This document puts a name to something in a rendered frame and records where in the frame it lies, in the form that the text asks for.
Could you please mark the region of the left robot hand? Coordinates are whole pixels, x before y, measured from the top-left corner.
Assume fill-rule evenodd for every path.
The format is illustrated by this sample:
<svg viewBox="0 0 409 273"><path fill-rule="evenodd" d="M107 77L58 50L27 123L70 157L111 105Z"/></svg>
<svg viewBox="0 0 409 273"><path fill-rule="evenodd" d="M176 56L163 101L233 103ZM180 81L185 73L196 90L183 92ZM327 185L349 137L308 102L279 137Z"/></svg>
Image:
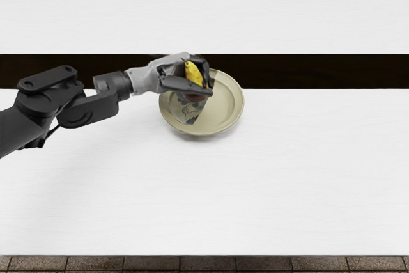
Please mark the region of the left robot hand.
<svg viewBox="0 0 409 273"><path fill-rule="evenodd" d="M185 62L195 64L203 76L204 84L199 86L185 78ZM188 95L213 95L213 82L210 77L210 66L205 58L188 52L170 54L150 61L144 67L133 67L124 71L133 87L133 95L147 91L164 93L175 91Z"/></svg>

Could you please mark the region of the yellow pear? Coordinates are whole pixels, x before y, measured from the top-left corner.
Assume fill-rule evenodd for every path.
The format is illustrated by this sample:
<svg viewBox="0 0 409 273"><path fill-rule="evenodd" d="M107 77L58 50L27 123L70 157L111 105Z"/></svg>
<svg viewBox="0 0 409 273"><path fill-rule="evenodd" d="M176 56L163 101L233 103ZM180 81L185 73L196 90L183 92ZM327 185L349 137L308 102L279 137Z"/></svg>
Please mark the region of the yellow pear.
<svg viewBox="0 0 409 273"><path fill-rule="evenodd" d="M186 59L182 59L184 67L185 67L185 76L189 81L197 84L198 86L203 87L203 76L196 66L196 64L192 61L188 61Z"/></svg>

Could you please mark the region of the beige patterned plate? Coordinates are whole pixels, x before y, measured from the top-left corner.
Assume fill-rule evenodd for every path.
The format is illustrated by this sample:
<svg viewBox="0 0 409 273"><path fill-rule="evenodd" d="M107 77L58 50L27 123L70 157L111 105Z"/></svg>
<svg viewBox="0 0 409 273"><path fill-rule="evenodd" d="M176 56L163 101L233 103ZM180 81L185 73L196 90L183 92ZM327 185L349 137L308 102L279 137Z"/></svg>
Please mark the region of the beige patterned plate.
<svg viewBox="0 0 409 273"><path fill-rule="evenodd" d="M244 108L240 85L228 74L210 69L213 95L191 101L181 93L168 91L159 96L159 109L165 121L176 130L194 136L222 132L236 123Z"/></svg>

